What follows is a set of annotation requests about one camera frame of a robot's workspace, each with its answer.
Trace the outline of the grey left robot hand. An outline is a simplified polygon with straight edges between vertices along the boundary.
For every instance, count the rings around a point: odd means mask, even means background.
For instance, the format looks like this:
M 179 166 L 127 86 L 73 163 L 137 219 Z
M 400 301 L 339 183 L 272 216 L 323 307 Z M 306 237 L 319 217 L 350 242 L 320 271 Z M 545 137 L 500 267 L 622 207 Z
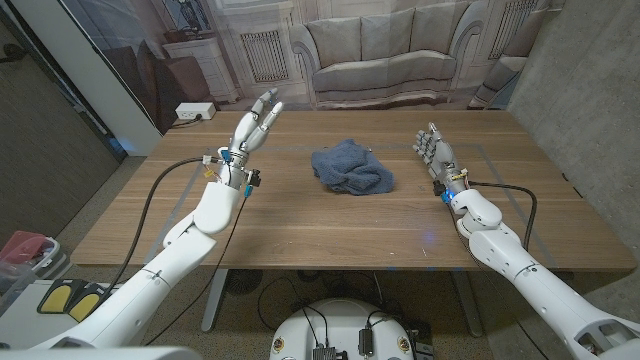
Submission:
M 227 147 L 218 149 L 221 157 L 221 182 L 239 189 L 246 179 L 245 165 L 249 154 L 259 149 L 281 114 L 284 104 L 277 101 L 278 89 L 272 88 L 261 95 L 240 120 Z

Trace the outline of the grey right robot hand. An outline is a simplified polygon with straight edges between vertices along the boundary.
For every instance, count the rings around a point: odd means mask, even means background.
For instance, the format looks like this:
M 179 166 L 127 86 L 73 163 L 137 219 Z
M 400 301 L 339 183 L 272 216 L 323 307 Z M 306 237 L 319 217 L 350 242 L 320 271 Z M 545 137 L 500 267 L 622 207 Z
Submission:
M 447 201 L 467 189 L 463 171 L 450 144 L 442 137 L 433 122 L 426 131 L 420 130 L 412 146 L 426 164 L 428 173 L 433 178 L 434 193 L 443 196 Z

